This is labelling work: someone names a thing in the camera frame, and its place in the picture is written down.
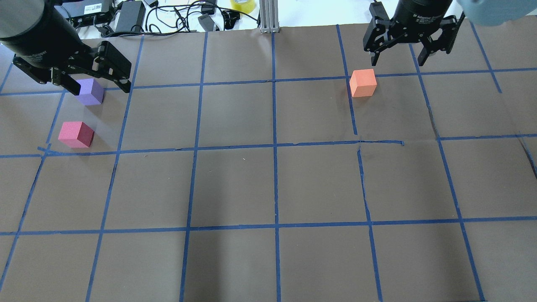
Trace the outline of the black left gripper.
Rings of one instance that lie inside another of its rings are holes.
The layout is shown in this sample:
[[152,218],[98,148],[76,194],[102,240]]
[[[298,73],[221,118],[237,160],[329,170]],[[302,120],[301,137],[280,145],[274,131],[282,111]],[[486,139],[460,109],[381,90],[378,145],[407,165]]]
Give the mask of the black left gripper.
[[79,96],[81,85],[72,74],[86,74],[115,83],[130,93],[131,62],[109,41],[86,45],[56,6],[61,0],[2,0],[1,43],[13,63],[40,84],[51,82]]

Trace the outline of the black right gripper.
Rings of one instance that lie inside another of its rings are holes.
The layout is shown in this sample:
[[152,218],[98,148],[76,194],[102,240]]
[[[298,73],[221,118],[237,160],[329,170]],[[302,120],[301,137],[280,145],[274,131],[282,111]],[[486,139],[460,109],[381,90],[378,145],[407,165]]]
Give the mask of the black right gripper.
[[396,44],[422,43],[418,65],[437,51],[450,53],[465,19],[447,15],[451,0],[399,0],[393,17],[384,5],[374,0],[369,5],[371,22],[363,38],[364,51],[370,52],[376,66],[380,54]]

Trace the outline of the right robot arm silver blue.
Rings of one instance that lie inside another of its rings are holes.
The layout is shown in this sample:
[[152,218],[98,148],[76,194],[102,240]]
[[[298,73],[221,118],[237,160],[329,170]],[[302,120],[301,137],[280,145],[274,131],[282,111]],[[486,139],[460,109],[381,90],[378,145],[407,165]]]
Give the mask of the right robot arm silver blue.
[[535,10],[535,0],[459,0],[460,17],[448,15],[451,0],[400,0],[393,16],[382,2],[370,3],[371,21],[363,38],[363,48],[375,66],[380,54],[396,44],[421,43],[419,66],[437,52],[451,53],[459,29],[468,18],[480,26],[498,26]]

